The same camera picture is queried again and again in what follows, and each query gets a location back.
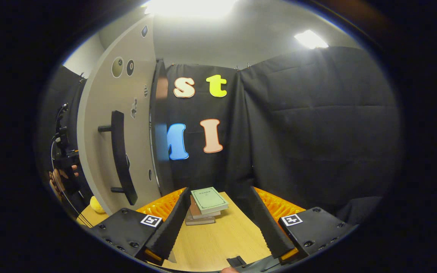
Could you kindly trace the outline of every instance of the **orange textured pad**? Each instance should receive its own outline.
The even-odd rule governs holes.
[[[255,191],[261,197],[262,202],[266,205],[269,213],[274,218],[274,221],[279,225],[279,218],[283,216],[288,216],[291,214],[296,214],[298,212],[305,211],[302,207],[299,207],[291,202],[288,202],[276,195],[270,194],[265,190],[254,187]]]
[[[160,199],[156,199],[153,202],[145,205],[137,209],[137,212],[141,212],[144,214],[149,214],[152,216],[157,216],[163,218],[163,221],[166,221],[166,218],[170,215],[173,207],[175,207],[176,202],[178,201],[182,192],[184,192],[186,188],[181,188],[179,190],[175,190],[174,192],[167,194]]]

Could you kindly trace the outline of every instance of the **white ceiling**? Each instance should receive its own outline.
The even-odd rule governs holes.
[[[121,33],[144,17],[137,7],[99,31],[106,49]],[[281,0],[237,0],[223,19],[154,18],[156,57],[169,66],[208,64],[240,69],[302,49],[293,37],[311,29],[330,46],[360,48],[350,36],[296,4]]]

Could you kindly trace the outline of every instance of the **gray panel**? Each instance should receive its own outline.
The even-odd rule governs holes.
[[[150,95],[144,89],[147,85],[151,90],[156,65],[152,22],[151,15],[141,19],[107,48],[90,74],[80,100],[77,118],[80,162],[92,193],[109,215],[122,207],[138,209],[161,197],[149,141]],[[144,38],[141,30],[146,25],[149,31]],[[119,58],[122,59],[121,73],[116,69]],[[134,63],[132,73],[128,72],[130,60]],[[110,190],[111,187],[121,187],[112,154],[111,133],[97,131],[98,126],[111,123],[114,110],[124,113],[129,171],[138,195],[133,206],[129,205],[123,193]],[[153,173],[151,180],[149,170]]]

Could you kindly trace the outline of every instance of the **black handle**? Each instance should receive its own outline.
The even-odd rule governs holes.
[[[111,125],[99,126],[97,130],[99,132],[111,132],[112,154],[118,171],[119,182],[122,186],[122,188],[112,187],[111,191],[124,193],[129,204],[134,205],[137,200],[137,193],[130,177],[126,146],[124,145],[124,114],[119,111],[112,111]]]

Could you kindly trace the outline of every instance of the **white wall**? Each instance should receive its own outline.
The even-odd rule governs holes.
[[[103,53],[104,47],[102,47],[99,33],[96,33],[66,59],[64,66],[79,75],[83,72],[83,77],[87,79]]]

